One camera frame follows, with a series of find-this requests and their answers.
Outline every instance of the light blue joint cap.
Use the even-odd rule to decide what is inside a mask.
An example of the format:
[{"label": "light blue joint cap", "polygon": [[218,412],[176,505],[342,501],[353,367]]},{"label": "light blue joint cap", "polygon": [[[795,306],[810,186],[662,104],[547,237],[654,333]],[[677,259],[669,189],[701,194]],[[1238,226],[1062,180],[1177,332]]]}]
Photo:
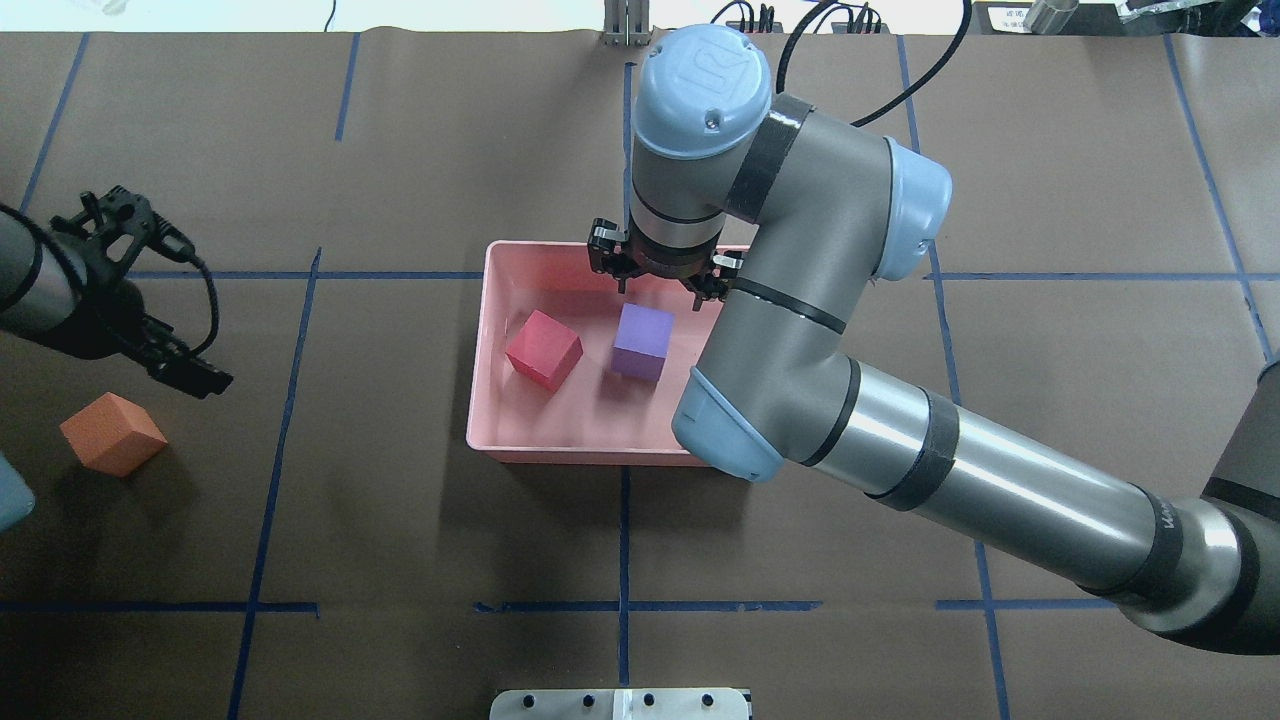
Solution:
[{"label": "light blue joint cap", "polygon": [[36,506],[36,496],[22,482],[18,470],[0,455],[0,530],[6,530],[18,520],[31,514]]},{"label": "light blue joint cap", "polygon": [[782,455],[694,368],[671,429],[685,450],[713,468],[753,483],[772,479]]},{"label": "light blue joint cap", "polygon": [[951,173],[892,137],[884,140],[893,164],[893,190],[884,251],[874,277],[900,281],[911,274],[938,237],[951,206]]},{"label": "light blue joint cap", "polygon": [[772,101],[769,61],[745,35],[689,26],[649,50],[631,122],[649,150],[698,160],[742,142]]}]

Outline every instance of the plastic container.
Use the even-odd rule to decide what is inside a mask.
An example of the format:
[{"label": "plastic container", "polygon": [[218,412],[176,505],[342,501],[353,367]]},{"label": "plastic container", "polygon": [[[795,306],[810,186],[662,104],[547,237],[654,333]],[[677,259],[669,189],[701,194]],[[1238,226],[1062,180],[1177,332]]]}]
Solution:
[{"label": "plastic container", "polygon": [[[609,370],[622,305],[676,315],[657,383]],[[485,255],[467,445],[503,462],[704,465],[676,442],[671,418],[710,334],[719,302],[692,311],[676,281],[596,275],[579,242],[511,242]],[[582,338],[582,359],[552,393],[516,373],[503,354],[530,313],[541,310]]]}]

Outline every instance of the purple cube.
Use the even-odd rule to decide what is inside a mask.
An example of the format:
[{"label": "purple cube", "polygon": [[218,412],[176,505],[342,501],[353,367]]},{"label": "purple cube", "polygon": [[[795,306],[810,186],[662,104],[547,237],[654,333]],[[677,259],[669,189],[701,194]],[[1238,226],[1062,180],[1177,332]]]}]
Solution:
[{"label": "purple cube", "polygon": [[676,316],[671,313],[641,307],[630,302],[622,306],[618,334],[613,340],[613,357],[609,369],[614,373],[658,382],[667,361],[671,328]]}]

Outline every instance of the white label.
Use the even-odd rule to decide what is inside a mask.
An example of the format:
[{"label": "white label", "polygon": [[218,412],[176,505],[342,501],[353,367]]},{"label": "white label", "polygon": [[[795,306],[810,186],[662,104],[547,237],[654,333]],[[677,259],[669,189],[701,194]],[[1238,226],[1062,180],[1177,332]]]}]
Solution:
[{"label": "white label", "polygon": [[987,8],[987,14],[991,15],[991,29],[996,32],[1030,32],[1023,24],[1027,8]]}]

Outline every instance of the pink bin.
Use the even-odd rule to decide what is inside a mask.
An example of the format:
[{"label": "pink bin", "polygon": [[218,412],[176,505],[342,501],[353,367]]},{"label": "pink bin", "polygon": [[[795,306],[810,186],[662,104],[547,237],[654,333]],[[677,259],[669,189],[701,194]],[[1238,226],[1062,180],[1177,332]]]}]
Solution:
[{"label": "pink bin", "polygon": [[[625,302],[676,315],[657,384],[609,372]],[[705,302],[694,313],[692,302],[678,282],[653,275],[627,281],[618,295],[613,278],[591,272],[585,243],[494,242],[485,255],[467,445],[503,462],[704,465],[671,434],[689,370],[721,311]],[[503,354],[534,310],[582,338],[582,359],[556,393],[517,374]]]}]

